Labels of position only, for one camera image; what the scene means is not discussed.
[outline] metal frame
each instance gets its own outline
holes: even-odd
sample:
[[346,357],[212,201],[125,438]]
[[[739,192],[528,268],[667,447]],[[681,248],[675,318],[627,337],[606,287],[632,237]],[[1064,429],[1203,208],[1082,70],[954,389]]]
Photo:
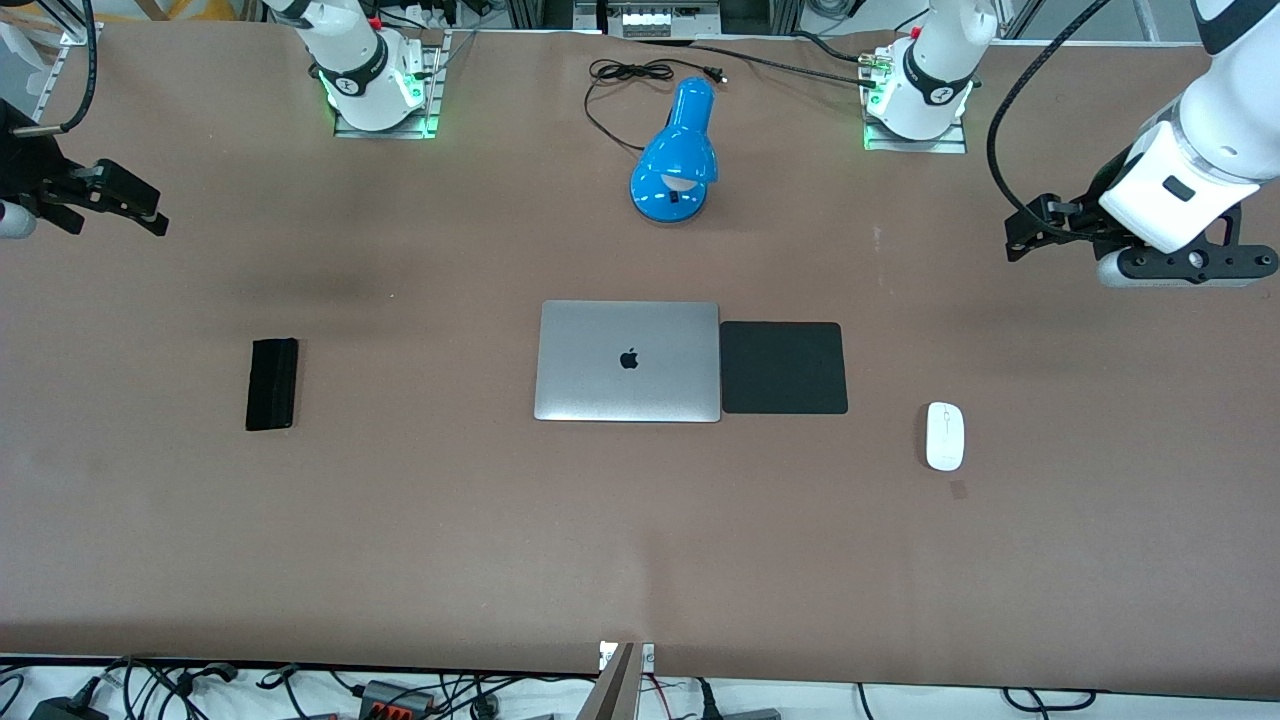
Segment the metal frame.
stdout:
[[639,643],[620,644],[586,696],[577,720],[635,720],[646,655]]
[[[1009,13],[1012,8],[1015,0],[998,0],[997,12],[1001,15]],[[1012,14],[1012,18],[1005,22],[1001,18],[1001,28],[1004,32],[1001,37],[1018,40],[1027,32],[1027,27],[1036,19],[1036,15],[1044,6],[1047,0],[1027,0],[1021,10]],[[1156,12],[1151,8],[1151,0],[1133,0],[1133,12],[1138,15],[1138,28],[1142,31],[1142,38],[1146,42],[1160,42],[1160,28],[1156,24]]]

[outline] table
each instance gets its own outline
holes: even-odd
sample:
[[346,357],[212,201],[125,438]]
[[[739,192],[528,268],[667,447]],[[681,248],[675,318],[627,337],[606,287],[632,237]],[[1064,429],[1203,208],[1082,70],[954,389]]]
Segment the table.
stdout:
[[[1274,693],[1274,282],[1007,264],[980,149],[864,152],[850,88],[692,50],[484,35],[436,140],[364,142],[329,136],[287,28],[109,29],[63,149],[161,188],[173,225],[3,249],[0,650],[590,671],[650,639],[668,675]],[[1034,53],[984,60],[978,147]],[[721,182],[680,228],[630,208],[634,160],[581,109],[591,59],[660,55],[731,77]],[[1083,190],[1204,67],[1064,50],[1009,117],[1010,183]],[[669,91],[594,110],[640,141]],[[1245,204],[1248,238],[1276,228],[1274,191]],[[838,322],[850,413],[534,421],[552,297]],[[297,424],[246,433],[276,336],[303,343]],[[966,414],[954,475],[919,457],[933,400]]]

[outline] wires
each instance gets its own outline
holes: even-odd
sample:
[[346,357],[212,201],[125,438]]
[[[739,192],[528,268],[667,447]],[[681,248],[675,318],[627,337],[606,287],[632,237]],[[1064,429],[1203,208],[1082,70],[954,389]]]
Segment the wires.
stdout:
[[840,50],[836,50],[831,45],[827,45],[827,41],[824,41],[820,36],[817,36],[817,35],[814,35],[812,32],[805,32],[803,29],[797,29],[797,31],[795,31],[795,32],[791,33],[791,37],[803,37],[805,40],[809,40],[814,45],[817,45],[819,50],[822,50],[823,53],[831,55],[832,58],[835,58],[837,60],[845,60],[846,63],[854,63],[855,65],[856,64],[861,64],[861,60],[859,60],[858,55],[849,55],[849,54],[841,53]]
[[863,715],[867,716],[867,720],[876,720],[876,716],[872,715],[872,706],[867,705],[867,689],[863,688],[861,683],[855,684],[858,685],[858,701],[863,705]]
[[595,126],[595,129],[603,132],[605,137],[617,142],[620,146],[628,150],[643,151],[643,145],[635,145],[634,142],[622,140],[621,137],[613,135],[609,128],[600,124],[600,120],[595,119],[590,108],[591,94],[595,92],[595,88],[602,85],[608,87],[622,85],[632,79],[655,79],[659,82],[667,82],[676,77],[676,70],[672,65],[684,65],[686,68],[699,70],[710,78],[712,82],[727,82],[724,72],[719,68],[703,67],[687,60],[678,60],[676,58],[659,58],[657,60],[649,60],[643,65],[632,65],[630,63],[620,63],[611,58],[600,58],[593,60],[586,69],[586,72],[591,76],[591,85],[588,86],[586,95],[582,96],[582,113],[586,115],[588,122]]
[[911,15],[910,18],[906,18],[905,20],[897,23],[897,27],[893,28],[893,32],[902,32],[904,27],[906,27],[906,26],[914,23],[915,20],[923,18],[928,12],[929,12],[929,9],[925,8],[925,9],[920,10],[919,13]]
[[342,685],[342,687],[343,687],[343,689],[346,689],[346,691],[347,691],[348,693],[351,693],[351,694],[353,694],[353,696],[356,696],[356,697],[360,697],[360,696],[362,694],[362,691],[361,691],[361,687],[360,687],[360,685],[348,685],[348,684],[347,684],[347,683],[346,683],[346,682],[344,682],[344,680],[343,680],[342,678],[339,678],[339,676],[338,676],[338,674],[337,674],[337,673],[334,673],[333,670],[329,670],[329,676],[330,676],[330,678],[333,678],[333,682],[335,682],[335,683],[338,683],[339,685]]
[[671,715],[671,705],[667,703],[667,693],[662,692],[662,684],[658,683],[658,678],[653,673],[645,674],[649,682],[653,683],[653,689],[658,691],[658,700],[662,701],[662,710],[667,714],[667,720],[676,720]]
[[788,65],[786,63],[780,63],[777,60],[769,60],[768,58],[756,58],[755,55],[748,55],[745,53],[739,53],[736,50],[726,50],[723,47],[712,47],[710,45],[689,45],[691,50],[705,50],[707,53],[718,53],[721,55],[728,55],[730,58],[737,58],[739,60],[746,60],[748,63],[756,63],[760,65],[767,65],[771,68],[777,68],[780,70],[786,70],[788,73],[796,73],[800,76],[808,76],[820,79],[831,79],[836,82],[847,82],[849,85],[856,85],[859,87],[876,87],[876,83],[869,79],[837,76],[833,73],[824,73],[822,70],[812,70],[809,68],[801,68],[799,65]]
[[393,19],[393,20],[396,20],[398,23],[406,23],[406,24],[413,26],[413,27],[416,27],[419,29],[431,29],[431,28],[426,27],[425,24],[422,24],[422,23],[420,23],[420,22],[417,22],[417,20],[415,20],[412,18],[406,18],[403,15],[396,15],[396,14],[388,13],[387,10],[383,10],[381,8],[379,8],[376,10],[376,13],[378,13],[379,18],[389,18],[389,19]]
[[444,68],[448,68],[449,63],[452,63],[454,58],[457,58],[460,54],[462,54],[462,51],[466,50],[467,45],[470,45],[476,38],[476,33],[480,32],[480,27],[484,26],[484,24],[486,24],[486,23],[493,22],[498,17],[500,17],[499,13],[490,13],[488,18],[479,18],[479,19],[476,19],[476,24],[471,26],[471,32],[467,33],[466,40],[463,40],[458,45],[457,50],[449,50],[449,56],[444,59],[444,64],[440,65],[435,70],[434,74],[443,73]]
[[695,678],[695,680],[703,687],[703,720],[724,720],[719,708],[716,707],[716,693],[712,692],[712,684],[707,682],[707,678]]
[[17,128],[14,137],[42,137],[49,135],[67,135],[76,126],[81,124],[88,114],[88,106],[93,102],[93,92],[97,90],[97,23],[93,20],[93,1],[81,0],[84,13],[84,50],[88,54],[88,70],[84,77],[84,94],[81,96],[79,108],[72,119],[60,126],[36,126]]
[[1093,0],[1093,3],[1091,3],[1089,6],[1084,9],[1084,12],[1076,15],[1076,18],[1071,20],[1071,23],[1062,29],[1062,32],[1057,33],[1057,37],[1055,37],[1044,47],[1044,50],[1042,50],[1041,54],[1037,55],[1036,60],[1033,60],[1032,64],[1028,65],[1025,70],[1023,70],[1023,74],[1021,77],[1018,78],[1018,82],[1015,82],[1014,86],[1009,88],[1009,95],[1005,96],[1005,100],[1000,104],[1000,108],[996,108],[996,114],[992,115],[991,118],[991,128],[987,131],[987,167],[991,169],[991,178],[996,181],[996,187],[1000,188],[1000,192],[1001,195],[1005,196],[1005,200],[1009,200],[1010,205],[1012,205],[1019,213],[1029,218],[1032,223],[1041,232],[1070,240],[1092,241],[1096,240],[1097,236],[1083,232],[1065,231],[1062,228],[1046,223],[1043,219],[1037,217],[1036,213],[1032,213],[1030,208],[1028,208],[1021,200],[1019,200],[1018,196],[1014,195],[1014,191],[1009,188],[1009,183],[1005,182],[1004,173],[1000,172],[1000,161],[996,159],[996,136],[1000,133],[1000,124],[1004,122],[1005,114],[1009,113],[1009,109],[1014,105],[1014,100],[1018,99],[1018,94],[1023,91],[1023,87],[1025,87],[1027,83],[1030,82],[1032,77],[1034,77],[1036,73],[1044,65],[1044,63],[1047,63],[1048,59],[1053,56],[1053,53],[1056,53],[1057,49],[1061,47],[1062,44],[1066,42],[1069,37],[1075,35],[1075,31],[1080,29],[1080,26],[1089,22],[1089,18],[1097,14],[1097,12],[1101,10],[1103,6],[1106,6],[1106,4],[1110,1],[1111,0]]
[[13,694],[9,696],[9,700],[0,706],[0,717],[4,717],[4,714],[9,712],[9,708],[13,707],[13,703],[18,700],[18,693],[22,692],[22,687],[27,684],[27,680],[22,675],[9,675],[8,678],[0,679],[0,688],[8,685],[9,683],[17,684],[14,685]]
[[[1014,689],[1020,689],[1021,692],[1032,696],[1032,700],[1036,701],[1036,705],[1028,706],[1015,701],[1014,696],[1011,694],[1011,691]],[[1041,720],[1050,720],[1048,717],[1050,712],[1075,712],[1076,710],[1084,710],[1085,707],[1093,705],[1096,700],[1098,700],[1097,691],[1084,691],[1084,693],[1087,697],[1075,705],[1044,705],[1044,701],[1042,701],[1039,694],[1032,688],[1000,688],[1000,696],[1005,698],[1005,702],[1007,702],[1016,710],[1021,710],[1023,712],[1029,712],[1032,715],[1039,714]]]

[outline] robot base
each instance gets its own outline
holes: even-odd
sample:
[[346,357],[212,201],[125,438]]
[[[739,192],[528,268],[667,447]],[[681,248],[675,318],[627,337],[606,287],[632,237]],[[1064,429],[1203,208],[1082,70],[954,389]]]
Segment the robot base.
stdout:
[[444,99],[444,83],[448,69],[442,69],[449,59],[453,45],[453,31],[444,32],[440,45],[422,45],[417,40],[406,40],[402,51],[408,58],[411,73],[421,73],[424,79],[411,79],[404,83],[406,92],[413,95],[421,104],[410,111],[403,120],[383,131],[364,131],[348,123],[337,110],[330,95],[329,105],[334,108],[334,137],[384,138],[384,140],[431,140],[440,124],[440,104]]
[[877,47],[876,65],[863,65],[858,69],[858,77],[874,81],[878,87],[861,88],[863,101],[863,149],[864,150],[893,150],[897,152],[937,152],[945,155],[964,155],[969,146],[965,141],[964,124],[960,118],[964,115],[964,99],[957,99],[957,108],[951,124],[942,131],[942,135],[928,140],[911,140],[893,132],[881,117],[881,105],[886,104],[886,90],[893,76],[893,61],[890,58],[891,47]]

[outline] white floor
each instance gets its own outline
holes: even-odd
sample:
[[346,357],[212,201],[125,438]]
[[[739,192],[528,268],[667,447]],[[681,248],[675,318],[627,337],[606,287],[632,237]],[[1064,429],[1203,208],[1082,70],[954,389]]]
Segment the white floor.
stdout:
[[[31,716],[36,703],[50,697],[72,697],[99,670],[92,667],[40,666],[24,667],[14,673],[22,674],[24,687],[13,707],[3,715],[4,720],[24,720]],[[255,683],[265,675],[264,670],[244,670],[230,684],[215,678],[201,679],[196,685],[192,701],[210,720],[297,720],[298,714],[289,703],[284,688],[260,689]],[[127,717],[122,703],[119,680],[122,671],[115,671],[110,679],[99,685],[92,707],[108,715],[111,720]],[[402,687],[434,685],[438,675],[420,674],[376,674],[339,673],[348,684],[366,683],[379,679]],[[453,682],[457,675],[445,675]],[[132,696],[141,694],[146,674],[134,669],[131,678]],[[681,678],[662,678],[663,683],[678,683],[664,688],[671,705],[672,717],[694,714],[701,717],[703,701],[698,683]],[[326,673],[300,671],[293,676],[292,687],[298,705],[308,716],[329,716],[337,714],[344,720],[360,717],[360,701],[338,685]],[[783,720],[831,720],[858,719],[864,715],[858,702],[856,688],[840,683],[781,683],[762,680],[723,680],[712,679],[721,712],[740,712],[765,707],[777,708]],[[0,687],[0,707],[13,692],[14,683]],[[652,692],[646,680],[640,700],[639,717],[641,720],[666,720],[667,715]],[[566,680],[544,683],[535,679],[499,691],[499,719],[527,720],[553,714],[557,719],[576,717],[582,701],[590,692],[586,680]],[[1025,693],[1015,694],[1024,703],[1030,702]],[[1046,703],[1070,705],[1082,700],[1071,693],[1042,693]],[[148,706],[147,719],[156,717],[157,697]],[[942,688],[916,685],[867,685],[867,700],[876,720],[1039,720],[1034,715],[1020,712],[1004,702],[1000,691],[987,688]],[[134,703],[136,712],[140,703]],[[180,703],[170,702],[165,712],[169,720],[186,719]],[[457,720],[468,720],[463,710]],[[1213,719],[1280,719],[1280,703],[1260,701],[1172,698],[1155,696],[1101,694],[1092,707],[1078,712],[1053,714],[1061,720],[1213,720]]]

